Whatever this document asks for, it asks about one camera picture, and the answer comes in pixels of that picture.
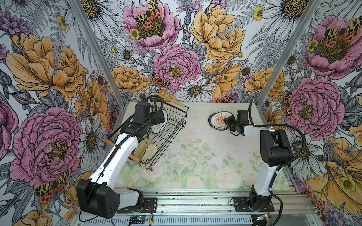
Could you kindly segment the black wire dish rack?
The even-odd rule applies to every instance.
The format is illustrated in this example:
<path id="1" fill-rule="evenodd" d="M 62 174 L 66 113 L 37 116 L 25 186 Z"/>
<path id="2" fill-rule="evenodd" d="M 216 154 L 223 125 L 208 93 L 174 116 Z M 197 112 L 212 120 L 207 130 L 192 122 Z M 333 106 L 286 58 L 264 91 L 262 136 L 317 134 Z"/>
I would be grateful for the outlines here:
<path id="1" fill-rule="evenodd" d="M 154 155 L 152 160 L 147 164 L 143 163 L 141 160 L 139 163 L 140 166 L 144 166 L 146 169 L 151 170 L 153 169 L 153 166 L 158 161 L 158 159 L 163 155 L 163 153 L 167 150 L 167 148 L 176 138 L 181 129 L 185 128 L 187 113 L 189 108 L 187 106 L 181 107 L 174 103 L 163 100 L 161 97 L 155 95 L 155 93 L 141 102 L 156 104 L 158 108 L 165 110 L 168 115 L 166 128 L 164 130 L 162 130 L 160 133 L 153 133 L 150 128 L 148 135 L 143 138 L 143 140 L 148 139 L 152 144 L 157 145 L 157 153 Z M 126 134 L 126 133 L 120 134 L 120 129 L 122 125 L 123 123 L 117 129 L 115 129 L 114 132 L 111 134 L 111 137 L 115 139 L 115 142 L 117 142 L 117 140 L 120 140 L 120 137 L 122 137 L 125 140 L 127 140 L 129 137 L 132 137 L 132 134 Z"/>

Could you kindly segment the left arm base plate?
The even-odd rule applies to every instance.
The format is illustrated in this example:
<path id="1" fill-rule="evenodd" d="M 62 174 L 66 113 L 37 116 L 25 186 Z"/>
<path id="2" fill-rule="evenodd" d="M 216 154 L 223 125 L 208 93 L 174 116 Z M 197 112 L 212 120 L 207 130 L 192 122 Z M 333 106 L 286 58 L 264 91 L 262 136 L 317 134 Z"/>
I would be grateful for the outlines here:
<path id="1" fill-rule="evenodd" d="M 150 212 L 156 213 L 157 202 L 158 202 L 158 199 L 155 197 L 144 198 L 144 203 L 143 203 L 142 207 L 134 206 L 134 207 L 122 208 L 122 209 L 118 209 L 117 213 L 119 213 L 119 214 L 128 214 L 128 213 L 129 214 L 131 214 L 131 213 L 150 214 Z"/>

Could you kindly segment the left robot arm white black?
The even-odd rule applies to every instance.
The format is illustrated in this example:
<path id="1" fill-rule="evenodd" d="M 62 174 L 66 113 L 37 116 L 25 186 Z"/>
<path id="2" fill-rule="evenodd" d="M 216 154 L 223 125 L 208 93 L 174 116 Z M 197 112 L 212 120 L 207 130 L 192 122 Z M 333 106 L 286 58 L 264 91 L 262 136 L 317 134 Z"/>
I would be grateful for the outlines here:
<path id="1" fill-rule="evenodd" d="M 117 129 L 119 135 L 102 165 L 88 178 L 76 185 L 80 212 L 111 219 L 120 209 L 141 210 L 143 192 L 137 189 L 122 189 L 116 192 L 117 178 L 139 140 L 147 135 L 153 125 L 166 121 L 164 101 L 156 95 L 150 100 L 136 104 L 131 115 Z"/>

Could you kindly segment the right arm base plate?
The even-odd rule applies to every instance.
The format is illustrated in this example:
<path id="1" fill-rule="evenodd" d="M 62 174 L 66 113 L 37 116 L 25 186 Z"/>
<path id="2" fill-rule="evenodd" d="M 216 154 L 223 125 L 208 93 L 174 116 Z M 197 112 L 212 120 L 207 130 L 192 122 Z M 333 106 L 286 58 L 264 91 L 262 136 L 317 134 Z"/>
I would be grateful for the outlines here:
<path id="1" fill-rule="evenodd" d="M 269 197 L 234 197 L 231 200 L 236 212 L 274 212 L 274 206 Z"/>

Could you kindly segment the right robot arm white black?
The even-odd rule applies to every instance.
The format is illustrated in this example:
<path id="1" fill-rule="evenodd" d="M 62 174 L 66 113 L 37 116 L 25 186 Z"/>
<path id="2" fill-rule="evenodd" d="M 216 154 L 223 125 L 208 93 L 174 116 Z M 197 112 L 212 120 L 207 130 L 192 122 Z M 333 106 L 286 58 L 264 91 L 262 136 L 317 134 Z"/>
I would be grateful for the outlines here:
<path id="1" fill-rule="evenodd" d="M 256 139 L 260 142 L 259 152 L 263 160 L 257 182 L 251 186 L 248 196 L 232 198 L 236 212 L 274 211 L 272 186 L 282 168 L 282 164 L 292 159 L 293 153 L 284 130 L 274 130 L 266 125 L 256 125 L 249 121 L 249 111 L 237 111 L 223 121 L 231 132 Z"/>

